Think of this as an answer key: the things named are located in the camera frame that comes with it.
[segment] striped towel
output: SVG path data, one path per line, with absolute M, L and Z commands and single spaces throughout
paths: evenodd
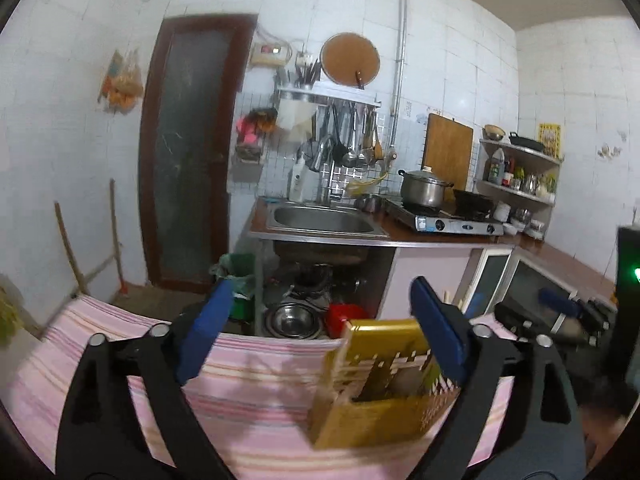
M 510 336 L 492 317 L 479 318 Z M 130 314 L 81 296 L 67 305 L 42 343 L 22 363 L 7 406 L 15 425 L 52 470 L 66 391 L 89 336 L 112 339 L 142 335 L 157 320 Z M 240 479 L 404 480 L 444 420 L 421 440 L 365 449 L 315 451 L 306 438 L 306 414 L 324 354 L 337 341 L 286 341 L 221 334 L 186 397 L 212 444 Z M 131 395 L 154 457 L 171 464 L 140 378 Z M 512 381 L 504 378 L 472 463 L 490 455 Z

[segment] metal shelf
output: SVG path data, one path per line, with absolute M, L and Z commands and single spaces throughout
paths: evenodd
M 493 182 L 488 182 L 486 180 L 476 180 L 476 184 L 480 184 L 480 183 L 488 187 L 493 187 L 494 189 L 499 189 L 500 191 L 503 191 L 505 193 L 509 193 L 515 196 L 525 198 L 527 200 L 531 200 L 532 202 L 539 202 L 541 204 L 548 205 L 549 207 L 553 207 L 555 205 L 555 203 L 548 202 L 535 195 L 524 193 L 523 191 L 517 191 L 515 189 L 511 189 L 510 187 L 506 187 L 506 186 L 498 186 L 497 184 L 494 184 Z
M 330 81 L 316 81 L 313 88 L 296 88 L 293 86 L 277 86 L 276 92 L 280 97 L 284 97 L 287 93 L 289 98 L 295 100 L 306 100 L 316 104 L 326 104 L 328 99 L 342 99 L 352 103 L 361 103 L 380 108 L 382 103 L 376 101 L 374 94 L 370 94 L 359 88 L 350 86 L 337 85 Z
M 489 139 L 480 139 L 481 144 L 488 144 L 490 146 L 496 146 L 496 148 L 502 148 L 506 152 L 518 152 L 518 153 L 526 153 L 529 156 L 534 158 L 538 158 L 540 160 L 545 160 L 551 164 L 556 166 L 560 166 L 562 164 L 561 160 L 557 158 L 553 158 L 552 156 L 545 155 L 544 153 L 537 152 L 536 150 L 532 150 L 530 148 L 524 148 L 523 146 L 515 146 L 510 142 L 500 142 L 499 140 L 489 140 Z

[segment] pot lid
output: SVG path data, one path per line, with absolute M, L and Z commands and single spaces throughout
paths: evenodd
M 415 178 L 416 180 L 421 180 L 422 182 L 428 182 L 430 184 L 440 184 L 441 186 L 446 186 L 448 184 L 448 182 L 445 182 L 444 180 L 435 176 L 432 173 L 430 166 L 425 166 L 421 170 L 406 171 L 404 175 Z

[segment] gold box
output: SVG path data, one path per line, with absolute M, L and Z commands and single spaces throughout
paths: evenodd
M 342 337 L 308 414 L 315 449 L 415 440 L 456 399 L 415 319 L 352 320 Z

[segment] stainless steel sink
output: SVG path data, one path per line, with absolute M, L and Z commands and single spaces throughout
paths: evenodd
M 300 233 L 386 237 L 386 232 L 360 211 L 292 203 L 271 204 L 267 227 Z

